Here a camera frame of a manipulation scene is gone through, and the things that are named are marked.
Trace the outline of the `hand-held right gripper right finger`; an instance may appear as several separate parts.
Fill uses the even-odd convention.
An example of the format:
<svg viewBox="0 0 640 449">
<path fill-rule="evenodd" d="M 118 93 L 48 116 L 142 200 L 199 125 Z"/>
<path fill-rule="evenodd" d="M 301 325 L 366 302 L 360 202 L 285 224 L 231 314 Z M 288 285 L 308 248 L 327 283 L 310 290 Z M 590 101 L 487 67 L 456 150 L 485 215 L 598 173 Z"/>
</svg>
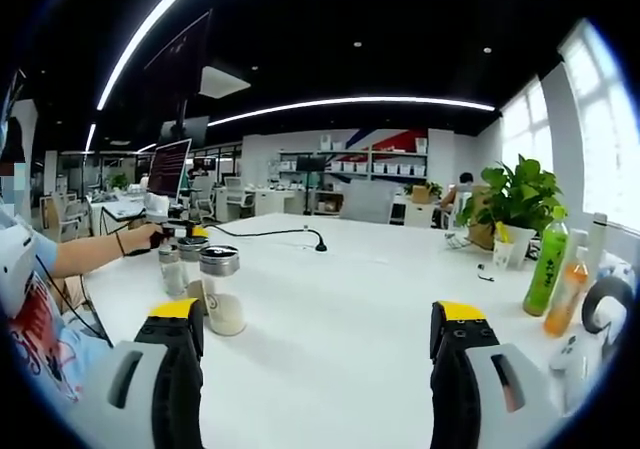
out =
<svg viewBox="0 0 640 449">
<path fill-rule="evenodd" d="M 547 380 L 477 308 L 432 305 L 432 448 L 543 448 L 560 420 Z"/>
</svg>

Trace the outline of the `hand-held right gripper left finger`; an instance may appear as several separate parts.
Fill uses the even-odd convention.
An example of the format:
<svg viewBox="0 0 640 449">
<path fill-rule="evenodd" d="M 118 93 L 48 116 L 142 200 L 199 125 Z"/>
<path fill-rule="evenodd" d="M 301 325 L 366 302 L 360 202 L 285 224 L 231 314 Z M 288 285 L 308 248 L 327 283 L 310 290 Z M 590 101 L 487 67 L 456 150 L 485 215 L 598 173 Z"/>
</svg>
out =
<svg viewBox="0 0 640 449">
<path fill-rule="evenodd" d="M 87 373 L 74 431 L 87 448 L 201 448 L 203 309 L 196 298 L 164 303 L 132 341 Z"/>
</svg>

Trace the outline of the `person's left hand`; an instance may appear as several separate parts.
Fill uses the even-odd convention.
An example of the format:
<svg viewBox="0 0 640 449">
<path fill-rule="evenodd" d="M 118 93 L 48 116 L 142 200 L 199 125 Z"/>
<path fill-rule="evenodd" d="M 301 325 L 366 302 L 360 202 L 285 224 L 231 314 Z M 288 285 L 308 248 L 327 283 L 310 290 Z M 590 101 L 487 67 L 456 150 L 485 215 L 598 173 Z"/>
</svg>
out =
<svg viewBox="0 0 640 449">
<path fill-rule="evenodd" d="M 124 256 L 136 255 L 158 248 L 168 239 L 164 229 L 155 223 L 145 223 L 135 229 L 125 231 L 119 236 Z"/>
</svg>

